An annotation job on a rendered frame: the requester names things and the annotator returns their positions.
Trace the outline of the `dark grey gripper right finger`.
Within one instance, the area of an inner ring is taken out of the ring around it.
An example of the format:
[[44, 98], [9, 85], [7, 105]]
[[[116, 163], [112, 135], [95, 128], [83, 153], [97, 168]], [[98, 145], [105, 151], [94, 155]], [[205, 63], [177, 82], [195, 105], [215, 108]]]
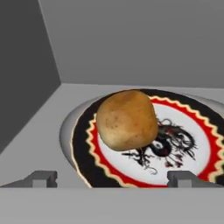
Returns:
[[210, 187], [221, 187], [221, 185], [207, 182], [199, 179], [190, 171], [168, 171], [168, 187], [175, 188], [210, 188]]

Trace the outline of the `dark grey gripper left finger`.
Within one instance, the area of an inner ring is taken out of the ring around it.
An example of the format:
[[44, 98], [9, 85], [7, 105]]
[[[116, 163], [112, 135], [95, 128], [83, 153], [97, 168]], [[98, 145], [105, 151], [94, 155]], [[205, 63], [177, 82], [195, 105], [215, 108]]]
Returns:
[[34, 171], [24, 179], [20, 179], [9, 184], [3, 185], [3, 188], [15, 187], [33, 187], [33, 188], [51, 188], [57, 187], [56, 182], [58, 173], [56, 171]]

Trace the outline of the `grey microwave turntable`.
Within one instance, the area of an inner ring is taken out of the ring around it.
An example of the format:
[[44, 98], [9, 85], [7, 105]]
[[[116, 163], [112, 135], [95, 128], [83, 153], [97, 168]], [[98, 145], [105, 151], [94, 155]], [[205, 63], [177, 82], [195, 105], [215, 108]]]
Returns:
[[[59, 142], [63, 154], [65, 155], [68, 163], [75, 169], [74, 162], [72, 160], [72, 146], [70, 145], [71, 139], [73, 137], [73, 128], [79, 116], [89, 107], [92, 103], [100, 100], [102, 97], [98, 96], [91, 100], [84, 101], [82, 104], [76, 106], [63, 121], [60, 131], [59, 131]], [[201, 96], [184, 94], [184, 98], [191, 98], [200, 103], [207, 105], [210, 109], [218, 113], [222, 118], [224, 118], [224, 103], [212, 99], [207, 99]]]

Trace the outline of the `brown potato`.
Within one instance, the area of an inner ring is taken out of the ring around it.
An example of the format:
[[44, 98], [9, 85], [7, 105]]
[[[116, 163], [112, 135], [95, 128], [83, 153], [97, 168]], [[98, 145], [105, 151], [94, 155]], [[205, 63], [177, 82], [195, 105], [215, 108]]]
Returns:
[[98, 108], [96, 126], [101, 140], [114, 151], [151, 144], [158, 135], [158, 119], [150, 97], [140, 90], [111, 95]]

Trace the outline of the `grey microwave oven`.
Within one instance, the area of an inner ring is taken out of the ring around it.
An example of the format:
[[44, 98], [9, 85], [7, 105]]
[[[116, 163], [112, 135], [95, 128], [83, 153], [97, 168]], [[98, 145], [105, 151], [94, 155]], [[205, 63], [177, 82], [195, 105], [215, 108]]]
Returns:
[[82, 187], [60, 149], [64, 118], [140, 87], [224, 114], [224, 0], [0, 0], [0, 185], [55, 170]]

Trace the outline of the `black red dragon plate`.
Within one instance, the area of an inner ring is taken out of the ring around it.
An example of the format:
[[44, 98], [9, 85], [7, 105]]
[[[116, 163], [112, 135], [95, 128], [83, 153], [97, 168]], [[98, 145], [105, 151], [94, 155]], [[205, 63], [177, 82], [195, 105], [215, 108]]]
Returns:
[[150, 97], [157, 137], [142, 148], [111, 150], [98, 133], [96, 113], [115, 93], [92, 103], [77, 119], [70, 143], [75, 170], [88, 186], [164, 187], [168, 171], [189, 171], [207, 182], [224, 174], [224, 118], [182, 94], [131, 90]]

